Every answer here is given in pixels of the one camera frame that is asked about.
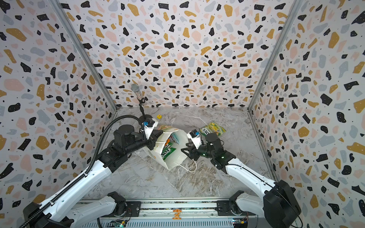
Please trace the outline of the yellow-green Fox's candy bag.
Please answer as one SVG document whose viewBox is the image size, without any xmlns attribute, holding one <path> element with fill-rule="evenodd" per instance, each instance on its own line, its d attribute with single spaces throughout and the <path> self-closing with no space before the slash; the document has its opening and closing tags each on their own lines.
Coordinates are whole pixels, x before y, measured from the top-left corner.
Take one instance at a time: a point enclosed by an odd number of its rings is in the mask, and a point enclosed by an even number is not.
<svg viewBox="0 0 365 228">
<path fill-rule="evenodd" d="M 217 136 L 221 136 L 226 133 L 226 130 L 215 122 L 210 122 L 206 126 L 200 129 L 200 133 L 206 137 L 208 134 L 215 133 Z"/>
</svg>

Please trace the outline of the orange Fox's candy bag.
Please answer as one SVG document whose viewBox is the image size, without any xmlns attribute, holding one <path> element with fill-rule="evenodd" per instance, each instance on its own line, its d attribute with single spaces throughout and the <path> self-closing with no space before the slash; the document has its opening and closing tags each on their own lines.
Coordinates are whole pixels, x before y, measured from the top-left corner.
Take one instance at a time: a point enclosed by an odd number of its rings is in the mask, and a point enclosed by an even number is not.
<svg viewBox="0 0 365 228">
<path fill-rule="evenodd" d="M 179 144 L 179 140 L 178 137 L 176 136 L 175 133 L 172 133 L 169 138 L 166 140 L 165 146 L 169 146 L 169 145 L 178 145 Z"/>
</svg>

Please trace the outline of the white paper shopping bag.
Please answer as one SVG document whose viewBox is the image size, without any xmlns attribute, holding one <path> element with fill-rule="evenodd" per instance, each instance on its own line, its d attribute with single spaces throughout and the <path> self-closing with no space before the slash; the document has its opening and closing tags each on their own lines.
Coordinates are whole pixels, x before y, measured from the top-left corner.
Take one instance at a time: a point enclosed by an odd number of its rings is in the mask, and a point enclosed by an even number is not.
<svg viewBox="0 0 365 228">
<path fill-rule="evenodd" d="M 153 160 L 158 162 L 167 170 L 172 170 L 175 167 L 182 166 L 182 162 L 187 158 L 187 156 L 181 151 L 182 148 L 186 147 L 188 143 L 188 136 L 185 131 L 168 126 L 168 125 L 159 125 L 155 128 L 156 130 L 163 130 L 163 134 L 158 138 L 156 146 L 153 150 L 149 150 L 147 147 L 144 147 L 144 151 L 149 155 Z M 179 144 L 178 145 L 169 145 L 165 146 L 166 140 L 169 136 L 175 133 L 178 137 Z M 164 148 L 173 147 L 176 150 L 169 155 L 165 160 L 162 159 L 161 153 Z"/>
</svg>

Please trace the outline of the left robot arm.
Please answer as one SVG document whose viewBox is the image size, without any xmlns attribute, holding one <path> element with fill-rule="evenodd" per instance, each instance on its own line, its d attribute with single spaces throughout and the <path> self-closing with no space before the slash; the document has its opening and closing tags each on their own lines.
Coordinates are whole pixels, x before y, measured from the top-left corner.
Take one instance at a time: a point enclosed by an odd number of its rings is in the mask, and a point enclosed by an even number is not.
<svg viewBox="0 0 365 228">
<path fill-rule="evenodd" d="M 130 124 L 114 131 L 114 140 L 96 156 L 96 161 L 72 182 L 51 198 L 41 203 L 30 203 L 24 210 L 23 228 L 70 228 L 79 220 L 71 210 L 85 194 L 103 179 L 115 172 L 129 156 L 143 148 L 153 149 L 162 130 L 149 127 L 144 122 L 143 129 L 135 132 Z"/>
</svg>

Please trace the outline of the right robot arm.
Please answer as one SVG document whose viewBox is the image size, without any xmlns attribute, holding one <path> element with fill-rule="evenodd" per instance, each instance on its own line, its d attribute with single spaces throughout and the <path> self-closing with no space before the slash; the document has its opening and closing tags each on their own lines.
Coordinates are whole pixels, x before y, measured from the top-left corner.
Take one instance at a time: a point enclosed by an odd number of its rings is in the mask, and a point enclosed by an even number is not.
<svg viewBox="0 0 365 228">
<path fill-rule="evenodd" d="M 201 135 L 193 130 L 187 133 L 187 137 L 190 142 L 181 151 L 189 159 L 210 159 L 216 169 L 236 178 L 255 194 L 251 196 L 244 191 L 237 191 L 229 200 L 217 204 L 218 214 L 241 216 L 251 212 L 257 217 L 263 216 L 273 228 L 294 227 L 293 223 L 300 218 L 301 208 L 291 187 L 285 181 L 274 181 L 249 168 L 223 148 L 220 138 L 215 133 L 206 135 L 203 140 Z"/>
</svg>

